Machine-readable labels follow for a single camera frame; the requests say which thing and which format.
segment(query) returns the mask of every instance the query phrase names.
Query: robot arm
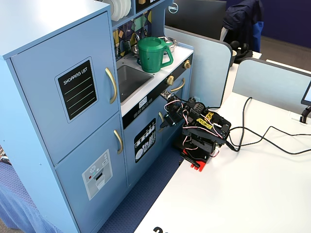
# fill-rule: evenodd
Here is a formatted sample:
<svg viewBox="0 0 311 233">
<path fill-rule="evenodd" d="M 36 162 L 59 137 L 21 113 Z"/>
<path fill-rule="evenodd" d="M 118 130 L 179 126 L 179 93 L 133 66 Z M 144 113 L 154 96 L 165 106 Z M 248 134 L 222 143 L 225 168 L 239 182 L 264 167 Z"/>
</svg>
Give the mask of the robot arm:
<svg viewBox="0 0 311 233">
<path fill-rule="evenodd" d="M 164 106 L 167 114 L 160 127 L 185 121 L 180 139 L 183 140 L 181 156 L 192 163 L 191 167 L 202 171 L 208 159 L 217 155 L 216 149 L 226 143 L 231 123 L 194 98 L 183 101 L 168 91 L 161 95 L 168 103 Z"/>
</svg>

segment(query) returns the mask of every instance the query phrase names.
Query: cubicle divider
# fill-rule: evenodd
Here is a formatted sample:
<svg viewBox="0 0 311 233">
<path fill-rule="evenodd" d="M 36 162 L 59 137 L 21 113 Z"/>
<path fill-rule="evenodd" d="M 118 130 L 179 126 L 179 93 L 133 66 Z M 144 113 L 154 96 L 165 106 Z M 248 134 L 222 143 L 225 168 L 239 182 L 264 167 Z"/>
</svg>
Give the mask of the cubicle divider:
<svg viewBox="0 0 311 233">
<path fill-rule="evenodd" d="M 224 42 L 165 27 L 165 35 L 194 48 L 190 96 L 209 107 L 221 106 L 229 64 L 231 47 Z"/>
<path fill-rule="evenodd" d="M 301 100 L 311 75 L 266 61 L 248 58 L 239 65 L 233 92 L 301 114 Z"/>
</svg>

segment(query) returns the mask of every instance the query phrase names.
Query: chalkboard label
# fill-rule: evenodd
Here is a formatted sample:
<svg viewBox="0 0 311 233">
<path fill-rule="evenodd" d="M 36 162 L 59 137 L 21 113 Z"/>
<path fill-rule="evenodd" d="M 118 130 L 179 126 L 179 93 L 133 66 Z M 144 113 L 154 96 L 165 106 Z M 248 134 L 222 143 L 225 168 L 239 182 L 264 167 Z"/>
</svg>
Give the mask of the chalkboard label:
<svg viewBox="0 0 311 233">
<path fill-rule="evenodd" d="M 137 163 L 156 142 L 156 119 L 154 118 L 134 138 L 135 163 Z"/>
<path fill-rule="evenodd" d="M 97 100 L 90 60 L 58 78 L 69 120 Z"/>
</svg>

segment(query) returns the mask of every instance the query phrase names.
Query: computer monitor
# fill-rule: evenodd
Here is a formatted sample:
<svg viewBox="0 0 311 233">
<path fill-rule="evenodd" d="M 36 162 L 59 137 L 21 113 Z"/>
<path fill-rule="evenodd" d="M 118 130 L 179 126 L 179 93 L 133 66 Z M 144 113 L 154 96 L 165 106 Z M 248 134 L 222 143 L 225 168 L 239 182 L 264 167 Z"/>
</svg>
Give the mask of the computer monitor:
<svg viewBox="0 0 311 233">
<path fill-rule="evenodd" d="M 226 1 L 174 0 L 166 9 L 165 25 L 219 40 L 225 6 Z"/>
<path fill-rule="evenodd" d="M 309 84 L 309 87 L 301 101 L 302 104 L 304 105 L 308 105 L 308 106 L 311 106 L 311 82 Z"/>
</svg>

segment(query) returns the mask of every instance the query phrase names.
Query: blue jacket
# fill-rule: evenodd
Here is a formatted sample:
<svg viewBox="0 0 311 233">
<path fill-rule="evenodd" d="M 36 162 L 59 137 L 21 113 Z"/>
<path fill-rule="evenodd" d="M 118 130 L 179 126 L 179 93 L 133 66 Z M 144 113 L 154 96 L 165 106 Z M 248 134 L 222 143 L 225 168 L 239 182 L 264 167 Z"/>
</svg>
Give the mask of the blue jacket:
<svg viewBox="0 0 311 233">
<path fill-rule="evenodd" d="M 225 42 L 246 43 L 249 49 L 260 52 L 264 8 L 260 0 L 244 0 L 227 9 L 223 26 L 229 29 Z"/>
</svg>

